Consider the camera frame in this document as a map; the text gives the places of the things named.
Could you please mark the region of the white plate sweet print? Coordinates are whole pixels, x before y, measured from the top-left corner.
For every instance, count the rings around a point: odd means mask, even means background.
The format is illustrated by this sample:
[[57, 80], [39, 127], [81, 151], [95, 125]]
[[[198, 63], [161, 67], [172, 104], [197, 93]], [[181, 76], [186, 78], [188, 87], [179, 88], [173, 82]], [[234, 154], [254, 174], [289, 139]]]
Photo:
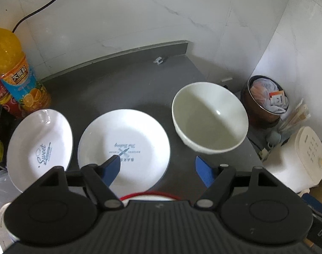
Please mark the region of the white plate sweet print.
[[10, 180], [24, 192], [51, 168], [67, 169], [72, 150], [72, 129], [62, 113], [53, 109], [31, 113], [16, 127], [8, 144]]

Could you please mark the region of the large white bowl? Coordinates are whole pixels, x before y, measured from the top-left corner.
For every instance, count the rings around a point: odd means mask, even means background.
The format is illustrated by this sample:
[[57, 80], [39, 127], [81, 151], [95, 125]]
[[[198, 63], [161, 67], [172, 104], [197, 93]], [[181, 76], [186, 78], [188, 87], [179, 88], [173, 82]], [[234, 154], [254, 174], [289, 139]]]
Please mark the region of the large white bowl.
[[249, 120], [238, 97], [208, 82], [191, 83], [173, 98], [172, 121], [182, 142], [207, 155], [239, 147], [246, 138]]

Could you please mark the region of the white rice cooker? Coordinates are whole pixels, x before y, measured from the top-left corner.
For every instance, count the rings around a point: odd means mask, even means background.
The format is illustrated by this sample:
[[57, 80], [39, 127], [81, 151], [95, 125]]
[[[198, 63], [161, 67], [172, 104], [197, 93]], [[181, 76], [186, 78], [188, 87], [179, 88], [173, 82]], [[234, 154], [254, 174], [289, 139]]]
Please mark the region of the white rice cooker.
[[322, 180], [322, 142], [309, 126], [275, 146], [264, 168], [295, 193], [317, 186]]

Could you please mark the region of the red drink can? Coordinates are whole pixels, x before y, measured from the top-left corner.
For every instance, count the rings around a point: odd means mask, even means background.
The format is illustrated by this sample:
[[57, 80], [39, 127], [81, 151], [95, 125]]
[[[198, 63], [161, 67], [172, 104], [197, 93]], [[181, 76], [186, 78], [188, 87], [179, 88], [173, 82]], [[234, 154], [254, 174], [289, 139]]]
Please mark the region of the red drink can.
[[25, 111], [20, 104], [14, 99], [10, 92], [6, 89], [0, 80], [0, 105], [16, 118], [22, 119], [25, 117]]

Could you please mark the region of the orange juice bottle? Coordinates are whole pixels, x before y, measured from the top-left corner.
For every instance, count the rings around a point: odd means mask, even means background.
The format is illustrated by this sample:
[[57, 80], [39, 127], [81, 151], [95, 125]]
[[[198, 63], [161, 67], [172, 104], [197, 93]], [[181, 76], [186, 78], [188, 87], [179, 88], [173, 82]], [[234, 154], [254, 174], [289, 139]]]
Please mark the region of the orange juice bottle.
[[18, 37], [0, 28], [0, 80], [27, 113], [49, 108], [51, 97], [37, 80]]

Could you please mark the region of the red black bowl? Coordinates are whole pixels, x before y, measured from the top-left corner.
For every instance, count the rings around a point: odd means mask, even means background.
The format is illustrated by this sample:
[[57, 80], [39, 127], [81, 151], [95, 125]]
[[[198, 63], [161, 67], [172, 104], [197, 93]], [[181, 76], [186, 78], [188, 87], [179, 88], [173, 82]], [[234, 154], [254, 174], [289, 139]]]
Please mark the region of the red black bowl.
[[156, 191], [149, 191], [149, 192], [138, 192], [128, 194], [120, 198], [122, 202], [129, 202], [130, 200], [165, 200], [165, 201], [173, 201], [173, 200], [180, 200], [180, 197], [164, 193], [164, 192], [156, 192]]

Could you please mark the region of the white plate baker print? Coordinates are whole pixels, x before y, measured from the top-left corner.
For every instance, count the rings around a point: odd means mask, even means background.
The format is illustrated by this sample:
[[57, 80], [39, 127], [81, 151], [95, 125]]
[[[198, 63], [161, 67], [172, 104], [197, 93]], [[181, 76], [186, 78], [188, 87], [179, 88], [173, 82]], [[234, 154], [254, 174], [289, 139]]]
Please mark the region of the white plate baker print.
[[78, 145], [78, 165], [102, 164], [118, 155], [121, 167], [110, 190], [118, 197], [144, 192], [164, 176], [170, 141], [161, 124], [134, 109], [118, 109], [93, 120]]

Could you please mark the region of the brown trash bin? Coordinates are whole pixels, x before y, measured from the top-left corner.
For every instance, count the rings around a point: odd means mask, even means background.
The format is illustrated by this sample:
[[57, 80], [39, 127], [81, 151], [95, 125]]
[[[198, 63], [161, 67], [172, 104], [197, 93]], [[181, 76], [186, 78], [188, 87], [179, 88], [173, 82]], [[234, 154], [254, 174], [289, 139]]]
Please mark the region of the brown trash bin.
[[241, 90], [241, 102], [250, 124], [264, 129], [277, 125], [289, 107], [283, 88], [271, 78], [262, 75], [249, 78]]

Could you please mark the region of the small white clip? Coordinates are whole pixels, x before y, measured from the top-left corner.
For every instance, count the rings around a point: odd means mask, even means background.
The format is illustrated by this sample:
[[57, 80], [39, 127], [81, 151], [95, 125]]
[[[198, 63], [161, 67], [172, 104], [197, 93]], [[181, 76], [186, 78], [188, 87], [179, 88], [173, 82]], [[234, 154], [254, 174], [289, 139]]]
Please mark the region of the small white clip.
[[153, 63], [154, 63], [154, 64], [157, 64], [157, 65], [161, 65], [161, 64], [163, 64], [164, 62], [166, 62], [166, 61], [167, 61], [167, 59], [168, 59], [168, 57], [161, 57], [161, 56], [159, 56], [158, 58], [156, 58], [156, 59], [153, 61]]

